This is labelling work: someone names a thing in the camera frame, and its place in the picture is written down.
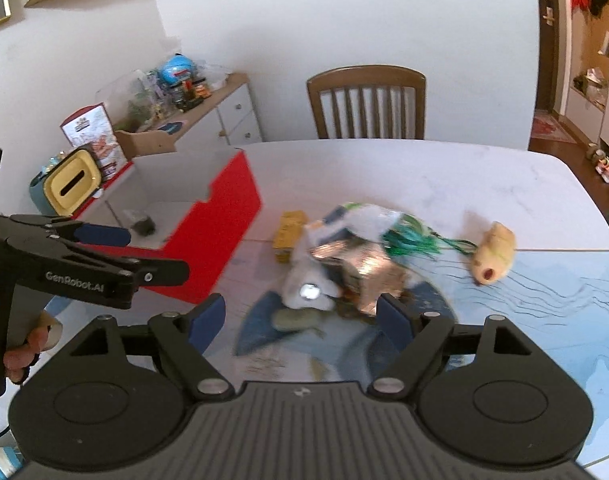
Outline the left human hand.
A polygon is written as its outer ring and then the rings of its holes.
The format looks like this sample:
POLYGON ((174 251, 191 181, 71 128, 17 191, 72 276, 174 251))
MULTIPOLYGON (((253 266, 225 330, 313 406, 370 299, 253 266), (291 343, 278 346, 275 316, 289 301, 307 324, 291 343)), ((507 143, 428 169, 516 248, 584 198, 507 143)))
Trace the left human hand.
POLYGON ((50 334, 60 328, 45 307, 50 298, 0 298, 0 396, 7 378, 22 382, 35 357, 50 346, 50 334))

